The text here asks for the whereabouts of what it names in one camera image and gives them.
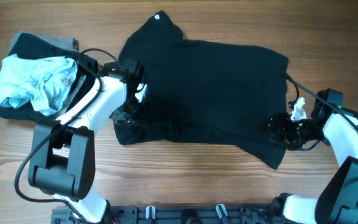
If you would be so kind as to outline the black t-shirt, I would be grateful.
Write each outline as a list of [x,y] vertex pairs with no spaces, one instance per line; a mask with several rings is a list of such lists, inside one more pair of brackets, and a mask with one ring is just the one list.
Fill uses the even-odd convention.
[[286,56],[254,45],[188,40],[159,11],[126,41],[147,86],[144,124],[116,124],[122,145],[169,140],[235,145],[277,169],[285,149],[268,123],[287,109]]

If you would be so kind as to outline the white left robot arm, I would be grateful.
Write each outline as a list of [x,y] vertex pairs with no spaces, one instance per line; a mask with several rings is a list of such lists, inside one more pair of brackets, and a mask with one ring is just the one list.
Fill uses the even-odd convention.
[[109,118],[133,124],[146,86],[130,73],[98,77],[77,104],[56,120],[36,125],[32,150],[24,164],[30,186],[64,203],[75,223],[111,223],[108,200],[93,182],[96,173],[94,139]]

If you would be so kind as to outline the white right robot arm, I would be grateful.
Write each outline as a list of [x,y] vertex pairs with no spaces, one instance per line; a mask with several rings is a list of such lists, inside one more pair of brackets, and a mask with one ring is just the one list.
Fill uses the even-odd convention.
[[310,119],[278,113],[269,124],[276,142],[292,151],[315,140],[331,146],[338,170],[318,198],[275,197],[267,219],[279,223],[358,223],[358,114],[338,108],[315,109]]

